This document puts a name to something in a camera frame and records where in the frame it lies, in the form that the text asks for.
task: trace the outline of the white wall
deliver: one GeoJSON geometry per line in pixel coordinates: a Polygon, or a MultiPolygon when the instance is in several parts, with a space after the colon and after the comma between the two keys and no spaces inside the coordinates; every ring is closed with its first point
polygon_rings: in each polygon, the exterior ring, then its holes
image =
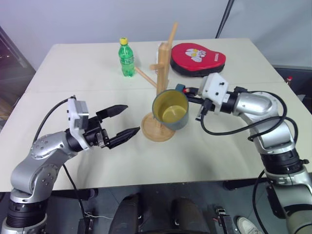
{"type": "Polygon", "coordinates": [[[312,68],[311,0],[235,0],[221,38],[250,38],[271,64],[312,68]]]}
{"type": "Polygon", "coordinates": [[[214,38],[227,0],[1,0],[0,26],[35,69],[56,43],[214,38]]]}

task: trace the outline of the white sneaker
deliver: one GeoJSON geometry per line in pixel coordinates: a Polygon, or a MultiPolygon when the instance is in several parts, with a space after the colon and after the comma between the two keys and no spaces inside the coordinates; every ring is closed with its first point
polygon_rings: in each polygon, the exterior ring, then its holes
{"type": "Polygon", "coordinates": [[[237,227],[242,234],[262,234],[251,221],[244,217],[239,217],[237,219],[237,227]]]}

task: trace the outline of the red case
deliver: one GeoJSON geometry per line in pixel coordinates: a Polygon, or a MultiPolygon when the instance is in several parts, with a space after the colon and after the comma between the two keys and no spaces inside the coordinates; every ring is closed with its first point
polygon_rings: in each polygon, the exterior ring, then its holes
{"type": "Polygon", "coordinates": [[[221,72],[225,65],[225,55],[195,43],[182,43],[171,50],[171,67],[188,77],[204,77],[213,72],[221,72]]]}

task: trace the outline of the cup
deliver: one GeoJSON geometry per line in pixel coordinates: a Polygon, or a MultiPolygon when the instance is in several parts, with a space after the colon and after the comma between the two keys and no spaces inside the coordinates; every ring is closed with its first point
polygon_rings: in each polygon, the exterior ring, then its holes
{"type": "Polygon", "coordinates": [[[152,111],[161,124],[171,130],[179,130],[189,119],[189,102],[179,90],[169,89],[157,95],[152,111]]]}

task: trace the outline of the wooden base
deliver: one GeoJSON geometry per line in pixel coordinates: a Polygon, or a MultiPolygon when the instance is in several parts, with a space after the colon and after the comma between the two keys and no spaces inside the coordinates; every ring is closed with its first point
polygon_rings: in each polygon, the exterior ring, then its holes
{"type": "Polygon", "coordinates": [[[148,113],[142,120],[142,132],[152,141],[163,142],[167,141],[175,134],[175,131],[167,128],[159,123],[153,116],[153,113],[148,113]]]}

